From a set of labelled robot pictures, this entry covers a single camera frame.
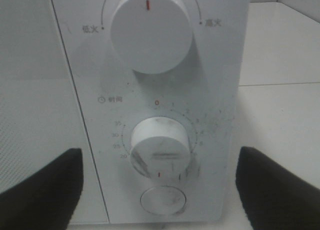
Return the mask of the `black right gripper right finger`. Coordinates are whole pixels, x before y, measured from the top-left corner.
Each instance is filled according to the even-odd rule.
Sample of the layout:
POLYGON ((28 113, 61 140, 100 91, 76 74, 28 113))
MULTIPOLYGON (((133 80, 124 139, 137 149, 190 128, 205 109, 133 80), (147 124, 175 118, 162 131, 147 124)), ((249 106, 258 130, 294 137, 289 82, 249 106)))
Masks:
POLYGON ((320 190, 253 147, 241 147, 235 185, 254 230, 318 230, 320 190))

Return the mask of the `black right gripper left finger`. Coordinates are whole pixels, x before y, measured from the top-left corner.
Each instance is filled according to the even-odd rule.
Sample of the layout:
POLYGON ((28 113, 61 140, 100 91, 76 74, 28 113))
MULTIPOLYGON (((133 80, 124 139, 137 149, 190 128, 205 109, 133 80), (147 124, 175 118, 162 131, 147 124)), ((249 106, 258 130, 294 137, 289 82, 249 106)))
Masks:
POLYGON ((83 154, 71 148, 0 195, 2 230, 65 230, 84 185, 83 154))

